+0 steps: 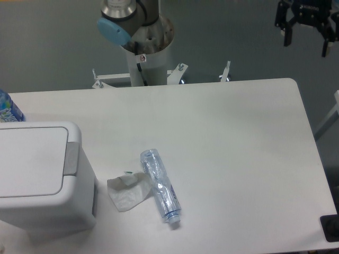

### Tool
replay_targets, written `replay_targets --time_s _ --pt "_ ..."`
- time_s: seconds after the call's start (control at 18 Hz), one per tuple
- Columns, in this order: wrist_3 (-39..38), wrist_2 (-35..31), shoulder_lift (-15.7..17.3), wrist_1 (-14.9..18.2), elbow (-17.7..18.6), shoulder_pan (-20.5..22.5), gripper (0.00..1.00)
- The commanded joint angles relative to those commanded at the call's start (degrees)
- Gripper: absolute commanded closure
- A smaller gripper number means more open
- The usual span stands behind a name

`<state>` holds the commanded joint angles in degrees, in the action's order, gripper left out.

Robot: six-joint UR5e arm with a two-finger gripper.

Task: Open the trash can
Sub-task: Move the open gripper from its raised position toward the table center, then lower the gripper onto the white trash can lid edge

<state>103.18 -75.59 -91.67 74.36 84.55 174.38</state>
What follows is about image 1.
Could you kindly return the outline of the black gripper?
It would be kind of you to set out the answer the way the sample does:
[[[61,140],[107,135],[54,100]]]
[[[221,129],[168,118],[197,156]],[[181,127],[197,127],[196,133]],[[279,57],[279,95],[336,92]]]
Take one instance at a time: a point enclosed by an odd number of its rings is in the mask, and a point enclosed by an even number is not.
[[[293,14],[289,21],[288,10]],[[324,38],[322,57],[326,57],[330,47],[338,41],[338,12],[332,12],[333,10],[333,1],[279,1],[274,25],[280,28],[284,36],[283,46],[291,45],[292,27],[296,23],[315,27]],[[329,18],[335,23],[335,29],[332,28]]]

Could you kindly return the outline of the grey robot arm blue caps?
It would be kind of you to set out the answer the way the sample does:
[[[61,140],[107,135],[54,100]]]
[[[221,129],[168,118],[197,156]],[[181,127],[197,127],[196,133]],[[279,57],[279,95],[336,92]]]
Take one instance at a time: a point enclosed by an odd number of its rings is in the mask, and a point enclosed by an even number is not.
[[[322,57],[338,41],[338,1],[279,1],[274,25],[283,45],[291,45],[295,24],[316,28],[324,44]],[[161,15],[158,1],[103,1],[99,32],[111,43],[135,55],[165,50],[174,39],[170,21]]]

